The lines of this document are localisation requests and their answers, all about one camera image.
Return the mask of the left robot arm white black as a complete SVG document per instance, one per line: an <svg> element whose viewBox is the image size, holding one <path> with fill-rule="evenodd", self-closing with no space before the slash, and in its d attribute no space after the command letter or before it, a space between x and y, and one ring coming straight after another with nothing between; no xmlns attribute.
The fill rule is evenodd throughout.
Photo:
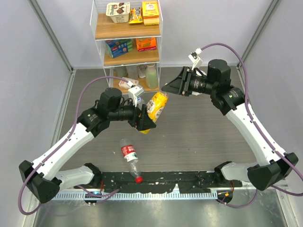
<svg viewBox="0 0 303 227"><path fill-rule="evenodd" d="M61 171L61 167L85 144L92 141L113 121L128 121L138 131L153 129L156 124L147 114L147 107L137 107L137 97L144 92L141 86L128 90L129 98L122 99L117 88L107 88L95 105L77 118L72 128L47 152L33 162L23 161L19 171L23 182L40 203L47 203L59 191L78 185L97 188L102 173L93 164Z"/></svg>

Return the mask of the yellow honey pomelo bottle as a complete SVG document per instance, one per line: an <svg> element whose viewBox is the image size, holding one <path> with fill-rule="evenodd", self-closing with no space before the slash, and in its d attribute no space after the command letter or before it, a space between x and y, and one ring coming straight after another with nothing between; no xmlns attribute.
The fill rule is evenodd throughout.
<svg viewBox="0 0 303 227"><path fill-rule="evenodd" d="M146 104L148 116L156 122L168 101L166 92L157 92Z"/></svg>

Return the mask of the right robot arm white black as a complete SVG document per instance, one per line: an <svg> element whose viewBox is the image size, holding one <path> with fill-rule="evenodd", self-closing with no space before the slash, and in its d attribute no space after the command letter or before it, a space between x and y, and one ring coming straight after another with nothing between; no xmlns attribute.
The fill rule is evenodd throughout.
<svg viewBox="0 0 303 227"><path fill-rule="evenodd" d="M275 143L253 114L252 107L245 105L242 90L231 85L230 74L227 62L215 59L208 63L206 73L198 68L183 67L178 76L161 89L182 96L209 95L212 104L239 130L256 158L256 163L251 164L227 161L218 165L214 169L215 184L224 187L231 180L238 180L252 183L263 191L285 179L292 170L290 164L296 165L298 157L286 153Z"/></svg>

